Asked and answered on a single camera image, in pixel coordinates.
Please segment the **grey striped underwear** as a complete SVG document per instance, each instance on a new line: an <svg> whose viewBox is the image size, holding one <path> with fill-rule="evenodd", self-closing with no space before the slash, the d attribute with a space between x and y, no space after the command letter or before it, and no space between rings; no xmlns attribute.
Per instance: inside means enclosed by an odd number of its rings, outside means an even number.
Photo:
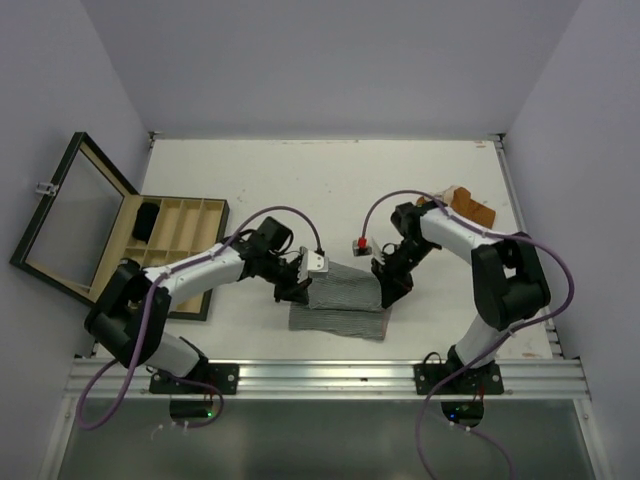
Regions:
<svg viewBox="0 0 640 480"><path fill-rule="evenodd" d="M328 274L314 279L307 294L306 305L290 306L290 331L385 340L391 311L382 307L381 287L371 272L330 262Z"/></svg>

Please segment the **black underwear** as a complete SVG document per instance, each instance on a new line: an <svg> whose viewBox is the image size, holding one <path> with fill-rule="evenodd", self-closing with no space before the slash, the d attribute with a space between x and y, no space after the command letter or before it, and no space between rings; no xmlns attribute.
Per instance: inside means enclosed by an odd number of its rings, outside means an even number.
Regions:
<svg viewBox="0 0 640 480"><path fill-rule="evenodd" d="M133 225L132 238L147 243L153 233L153 229L160 212L160 205L144 201L138 208Z"/></svg>

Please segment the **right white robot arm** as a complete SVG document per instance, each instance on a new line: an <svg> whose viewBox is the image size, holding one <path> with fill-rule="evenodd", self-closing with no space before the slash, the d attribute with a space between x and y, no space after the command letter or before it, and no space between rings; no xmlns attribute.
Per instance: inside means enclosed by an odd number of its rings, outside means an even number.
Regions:
<svg viewBox="0 0 640 480"><path fill-rule="evenodd" d="M375 245L368 247L384 308L412 291L412 271L434 250L445 249L471 267L476 316L450 348L445 369L449 387L468 392L480 382L480 368L495 358L490 346L550 303L536 249L524 233L501 234L468 223L452 208L434 201L398 205L391 223L401 236L393 250L386 253Z"/></svg>

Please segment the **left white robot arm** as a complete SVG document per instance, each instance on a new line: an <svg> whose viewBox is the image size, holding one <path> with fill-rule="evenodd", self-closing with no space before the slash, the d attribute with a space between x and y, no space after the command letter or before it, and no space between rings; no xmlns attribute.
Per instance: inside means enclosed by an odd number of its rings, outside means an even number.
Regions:
<svg viewBox="0 0 640 480"><path fill-rule="evenodd" d="M170 264L142 268L124 260L85 319L85 329L126 368L144 365L172 375L185 392L208 379L206 357L191 342L165 331L171 311L222 285L259 277L274 286L276 301L308 301L310 250L290 261L281 252L292 231L272 217L246 237L232 236Z"/></svg>

